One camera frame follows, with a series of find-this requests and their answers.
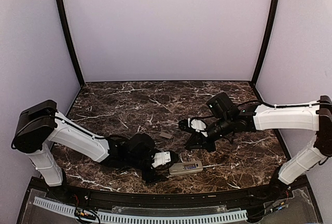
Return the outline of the grey remote control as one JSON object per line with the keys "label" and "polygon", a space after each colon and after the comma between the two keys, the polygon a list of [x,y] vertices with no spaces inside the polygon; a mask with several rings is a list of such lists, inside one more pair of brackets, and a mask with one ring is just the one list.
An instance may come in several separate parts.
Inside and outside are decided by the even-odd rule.
{"label": "grey remote control", "polygon": [[203,166],[201,161],[175,163],[169,168],[170,175],[188,175],[200,173],[202,171]]}

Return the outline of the grey battery cover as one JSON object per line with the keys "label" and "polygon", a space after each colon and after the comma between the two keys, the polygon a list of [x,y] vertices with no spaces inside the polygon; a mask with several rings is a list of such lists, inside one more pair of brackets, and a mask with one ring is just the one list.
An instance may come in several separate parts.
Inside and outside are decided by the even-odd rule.
{"label": "grey battery cover", "polygon": [[166,138],[166,139],[172,139],[173,138],[172,134],[169,134],[169,133],[166,133],[166,132],[161,132],[159,134],[159,136],[162,137],[162,138]]}

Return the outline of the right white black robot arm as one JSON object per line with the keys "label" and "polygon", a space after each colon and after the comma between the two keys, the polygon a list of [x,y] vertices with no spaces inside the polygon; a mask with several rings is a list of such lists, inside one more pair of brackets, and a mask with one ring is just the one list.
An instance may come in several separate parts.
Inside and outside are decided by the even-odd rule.
{"label": "right white black robot arm", "polygon": [[265,188],[265,196],[276,200],[300,175],[331,157],[331,98],[302,104],[271,105],[251,100],[235,104],[222,92],[206,103],[217,120],[206,124],[203,117],[181,120],[178,127],[191,134],[187,150],[215,151],[215,142],[228,134],[272,129],[299,129],[315,132],[308,145],[276,170],[276,179]]}

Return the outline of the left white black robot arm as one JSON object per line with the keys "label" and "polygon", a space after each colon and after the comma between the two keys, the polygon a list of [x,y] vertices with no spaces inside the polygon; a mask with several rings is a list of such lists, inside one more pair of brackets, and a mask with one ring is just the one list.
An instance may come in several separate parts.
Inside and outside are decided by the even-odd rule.
{"label": "left white black robot arm", "polygon": [[130,139],[96,135],[67,119],[57,110],[55,101],[46,100],[20,114],[11,148],[29,157],[62,201],[73,197],[73,189],[64,182],[65,174],[55,162],[47,141],[66,146],[105,167],[138,169],[146,183],[163,180],[157,171],[167,169],[177,159],[170,151],[158,150],[147,134],[136,134]]}

